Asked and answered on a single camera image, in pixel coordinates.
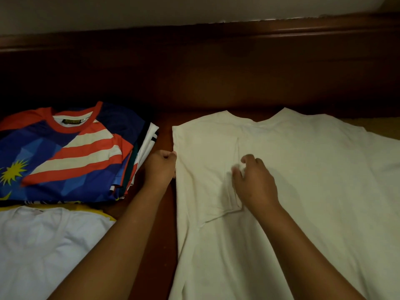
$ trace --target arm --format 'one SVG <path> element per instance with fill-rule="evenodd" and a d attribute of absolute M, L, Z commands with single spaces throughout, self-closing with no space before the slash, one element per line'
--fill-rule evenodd
<path fill-rule="evenodd" d="M 145 163 L 145 183 L 121 218 L 56 288 L 49 300 L 124 300 L 132 289 L 153 222 L 175 176 L 176 153 L 157 151 Z"/>
<path fill-rule="evenodd" d="M 364 299 L 279 204 L 274 178 L 263 161 L 246 155 L 242 162 L 244 177 L 232 168 L 236 192 L 267 235 L 294 299 Z"/>

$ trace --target t-shirt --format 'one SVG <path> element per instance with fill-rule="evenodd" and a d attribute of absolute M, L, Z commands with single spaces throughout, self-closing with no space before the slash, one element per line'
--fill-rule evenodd
<path fill-rule="evenodd" d="M 115 222 L 81 204 L 49 206 L 0 209 L 0 299 L 47 299 Z"/>
<path fill-rule="evenodd" d="M 178 265 L 170 299 L 293 299 L 262 228 L 233 196 L 246 154 L 279 201 L 368 299 L 400 294 L 400 141 L 328 115 L 283 109 L 254 122 L 224 111 L 173 127 Z"/>
<path fill-rule="evenodd" d="M 115 200 L 144 126 L 134 111 L 98 102 L 85 110 L 29 110 L 0 123 L 0 200 Z"/>

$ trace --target yellow sun emblem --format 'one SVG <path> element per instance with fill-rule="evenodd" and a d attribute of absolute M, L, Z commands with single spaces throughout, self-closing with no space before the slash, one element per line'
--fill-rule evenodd
<path fill-rule="evenodd" d="M 22 177 L 21 173 L 24 170 L 24 167 L 27 166 L 27 161 L 16 161 L 10 167 L 7 167 L 6 171 L 4 171 L 0 178 L 0 183 L 3 182 L 3 185 L 8 183 L 11 185 L 11 180 L 15 181 L 16 177 Z"/>

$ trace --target stack of folded clothes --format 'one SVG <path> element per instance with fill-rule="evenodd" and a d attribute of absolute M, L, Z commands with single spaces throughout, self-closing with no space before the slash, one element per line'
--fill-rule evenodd
<path fill-rule="evenodd" d="M 133 110 L 103 102 L 10 115 L 0 123 L 0 200 L 11 205 L 123 198 L 157 130 Z"/>

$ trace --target wooden trim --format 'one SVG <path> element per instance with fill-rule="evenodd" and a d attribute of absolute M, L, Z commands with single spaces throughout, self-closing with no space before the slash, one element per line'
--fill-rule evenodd
<path fill-rule="evenodd" d="M 400 15 L 5 36 L 0 63 L 14 109 L 98 99 L 162 110 L 390 108 Z"/>

